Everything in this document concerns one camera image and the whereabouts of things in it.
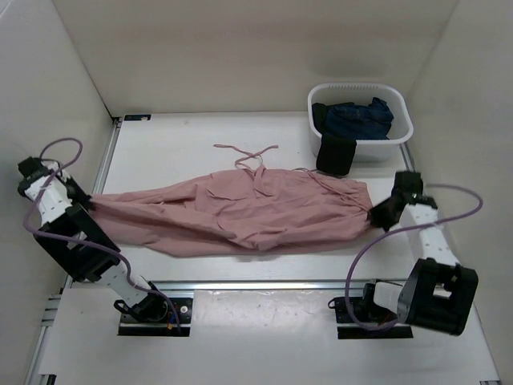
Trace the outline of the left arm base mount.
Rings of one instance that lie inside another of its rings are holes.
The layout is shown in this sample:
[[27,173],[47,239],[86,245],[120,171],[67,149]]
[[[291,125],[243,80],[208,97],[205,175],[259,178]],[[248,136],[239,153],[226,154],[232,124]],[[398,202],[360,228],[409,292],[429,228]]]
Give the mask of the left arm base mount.
[[119,296],[113,303],[120,312],[118,336],[188,337],[191,331],[193,297],[180,294],[172,297],[159,290],[152,281],[149,291],[127,284],[117,288]]

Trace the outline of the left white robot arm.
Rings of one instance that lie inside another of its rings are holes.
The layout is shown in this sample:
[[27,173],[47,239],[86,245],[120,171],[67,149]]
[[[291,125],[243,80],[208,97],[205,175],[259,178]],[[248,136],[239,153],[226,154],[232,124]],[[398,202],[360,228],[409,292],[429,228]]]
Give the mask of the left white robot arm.
[[33,231],[40,246],[77,282],[95,282],[119,296],[115,308],[137,322],[167,322],[170,301],[151,283],[136,277],[119,247],[91,217],[91,196],[59,163],[28,157],[18,164],[18,193],[35,204],[41,226]]

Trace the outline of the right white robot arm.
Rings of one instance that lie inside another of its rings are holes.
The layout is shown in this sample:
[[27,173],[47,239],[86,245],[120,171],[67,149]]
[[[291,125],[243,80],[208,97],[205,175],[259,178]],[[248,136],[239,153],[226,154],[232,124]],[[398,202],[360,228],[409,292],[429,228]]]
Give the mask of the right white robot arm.
[[405,324],[458,336],[467,324],[478,274],[459,264],[446,243],[442,225],[476,214],[483,207],[483,199],[468,188],[457,187],[477,200],[476,207],[441,218],[434,198],[427,196],[424,188],[420,173],[396,172],[390,197],[368,212],[370,224],[383,229],[386,237],[397,233],[394,225],[408,213],[412,223],[401,231],[410,234],[420,253],[403,285],[380,279],[365,285],[360,311],[370,320],[363,326],[368,331]]

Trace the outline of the pink trousers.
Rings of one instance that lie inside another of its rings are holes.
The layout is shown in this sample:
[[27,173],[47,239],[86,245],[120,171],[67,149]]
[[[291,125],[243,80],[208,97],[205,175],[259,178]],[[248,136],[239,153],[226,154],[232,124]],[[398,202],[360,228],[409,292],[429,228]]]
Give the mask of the pink trousers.
[[172,257],[330,251],[370,230],[367,185],[307,168],[234,168],[168,187],[92,199],[113,241]]

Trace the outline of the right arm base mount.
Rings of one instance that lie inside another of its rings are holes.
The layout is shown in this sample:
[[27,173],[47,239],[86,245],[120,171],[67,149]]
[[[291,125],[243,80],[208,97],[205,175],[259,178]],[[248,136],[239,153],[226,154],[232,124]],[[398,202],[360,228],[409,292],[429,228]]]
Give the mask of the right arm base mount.
[[[356,317],[362,322],[381,326],[396,319],[390,310],[377,306],[362,296],[350,297],[349,301]],[[414,337],[410,326],[396,325],[384,331],[362,329],[349,316],[343,297],[333,298],[328,303],[328,308],[335,312],[339,340],[409,339]]]

